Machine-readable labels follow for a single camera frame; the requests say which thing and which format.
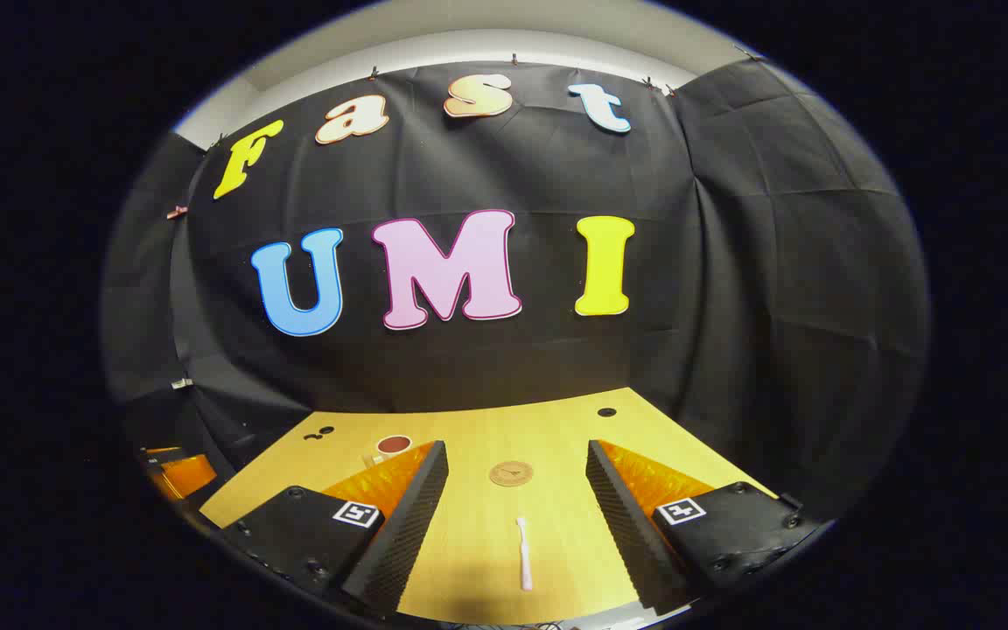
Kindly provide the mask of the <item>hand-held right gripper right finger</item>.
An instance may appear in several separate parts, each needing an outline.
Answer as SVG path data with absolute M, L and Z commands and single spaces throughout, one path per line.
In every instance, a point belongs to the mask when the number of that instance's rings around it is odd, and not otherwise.
M 585 476 L 640 602 L 656 613 L 751 589 L 820 531 L 799 502 L 708 483 L 593 439 Z

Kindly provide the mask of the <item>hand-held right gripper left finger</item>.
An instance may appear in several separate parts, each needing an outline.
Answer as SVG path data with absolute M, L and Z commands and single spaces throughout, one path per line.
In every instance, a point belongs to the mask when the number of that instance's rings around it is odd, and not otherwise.
M 445 442 L 431 440 L 324 492 L 286 486 L 221 538 L 308 597 L 393 614 L 448 472 Z

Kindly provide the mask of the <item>beige cup with handle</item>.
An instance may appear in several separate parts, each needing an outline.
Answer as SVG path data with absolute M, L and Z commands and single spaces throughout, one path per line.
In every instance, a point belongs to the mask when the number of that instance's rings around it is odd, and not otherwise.
M 408 451 L 413 446 L 413 440 L 407 435 L 388 435 L 375 444 L 371 451 L 363 456 L 364 466 L 371 469 L 380 463 L 396 458 L 400 454 Z

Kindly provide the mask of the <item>pink toothbrush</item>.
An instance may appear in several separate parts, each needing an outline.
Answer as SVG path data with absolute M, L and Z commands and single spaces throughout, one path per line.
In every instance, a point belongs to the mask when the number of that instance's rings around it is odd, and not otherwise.
M 520 580 L 521 580 L 521 590 L 525 592 L 532 592 L 535 589 L 535 582 L 533 582 L 532 575 L 532 563 L 529 559 L 529 538 L 527 531 L 527 519 L 524 517 L 516 518 L 517 530 L 519 530 L 520 536 Z

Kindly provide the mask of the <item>wooden desktop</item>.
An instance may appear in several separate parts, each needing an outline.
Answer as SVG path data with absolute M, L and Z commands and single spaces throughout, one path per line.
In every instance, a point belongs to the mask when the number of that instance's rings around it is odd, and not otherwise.
M 600 408 L 619 411 L 600 417 Z M 361 473 L 388 435 L 443 440 L 448 478 L 397 611 L 464 625 L 527 625 L 637 606 L 631 578 L 585 477 L 588 444 L 607 440 L 721 487 L 751 476 L 631 389 L 493 409 L 407 414 L 312 412 L 243 467 L 201 513 L 225 527 L 284 487 L 323 491 Z M 527 462 L 531 482 L 488 472 Z M 522 591 L 516 518 L 527 519 L 533 591 Z

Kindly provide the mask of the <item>black backdrop cloth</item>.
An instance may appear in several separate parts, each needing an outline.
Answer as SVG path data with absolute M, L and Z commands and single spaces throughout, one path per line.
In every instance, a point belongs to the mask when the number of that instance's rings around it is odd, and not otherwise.
M 188 213 L 165 215 L 176 205 Z M 119 403 L 192 379 L 235 473 L 316 410 L 438 412 L 621 387 L 821 520 L 919 392 L 927 272 L 899 188 L 807 85 L 678 87 L 504 61 L 400 69 L 200 150 L 170 135 L 115 223 Z

